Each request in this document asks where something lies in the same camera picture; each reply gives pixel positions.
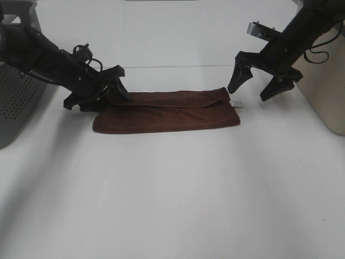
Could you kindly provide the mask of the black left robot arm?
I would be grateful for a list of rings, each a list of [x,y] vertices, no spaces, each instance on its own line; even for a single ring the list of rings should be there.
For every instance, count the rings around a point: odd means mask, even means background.
[[[99,112],[108,103],[107,94],[131,99],[120,80],[125,76],[121,66],[96,70],[90,66],[95,58],[88,44],[69,53],[31,26],[1,24],[1,59],[28,76],[68,89],[71,94],[63,103],[68,110],[78,105],[82,112]]]

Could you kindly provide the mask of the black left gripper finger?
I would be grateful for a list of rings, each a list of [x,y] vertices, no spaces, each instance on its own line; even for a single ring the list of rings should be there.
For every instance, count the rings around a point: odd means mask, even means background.
[[[106,97],[96,99],[82,98],[80,103],[81,112],[101,112],[108,104]]]
[[[120,79],[116,81],[114,92],[115,95],[121,97],[122,99],[130,101],[130,93],[125,89]]]

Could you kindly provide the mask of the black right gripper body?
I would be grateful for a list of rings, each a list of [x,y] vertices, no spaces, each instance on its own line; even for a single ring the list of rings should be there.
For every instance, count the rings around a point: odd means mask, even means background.
[[[298,82],[303,75],[293,65],[302,54],[301,44],[270,42],[258,53],[240,51],[235,57],[235,64],[255,67],[281,80]]]

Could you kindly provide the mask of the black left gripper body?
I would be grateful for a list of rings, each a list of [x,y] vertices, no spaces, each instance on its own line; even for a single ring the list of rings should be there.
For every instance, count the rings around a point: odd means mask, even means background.
[[[116,81],[124,76],[125,70],[119,65],[102,71],[89,65],[69,65],[63,68],[63,87],[71,92],[64,100],[63,107],[71,110],[75,105],[80,107],[82,98],[96,99],[107,94],[115,95]]]

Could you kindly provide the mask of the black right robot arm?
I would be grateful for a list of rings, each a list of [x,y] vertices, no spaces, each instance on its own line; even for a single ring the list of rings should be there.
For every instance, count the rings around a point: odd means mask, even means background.
[[[286,28],[279,32],[258,22],[248,25],[247,33],[267,41],[258,53],[240,51],[227,87],[233,94],[253,77],[251,68],[272,75],[272,80],[260,94],[262,101],[294,88],[302,73],[293,64],[315,48],[314,42],[336,24],[344,22],[344,1],[304,1],[302,8]]]

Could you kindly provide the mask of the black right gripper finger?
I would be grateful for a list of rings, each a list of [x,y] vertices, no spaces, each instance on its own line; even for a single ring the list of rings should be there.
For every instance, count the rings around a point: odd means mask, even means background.
[[[286,91],[290,91],[294,88],[293,81],[281,80],[273,77],[269,84],[263,89],[260,94],[262,101],[267,101],[272,97],[281,94]]]
[[[247,80],[253,77],[251,67],[243,64],[235,64],[233,75],[227,87],[228,92],[233,94]]]

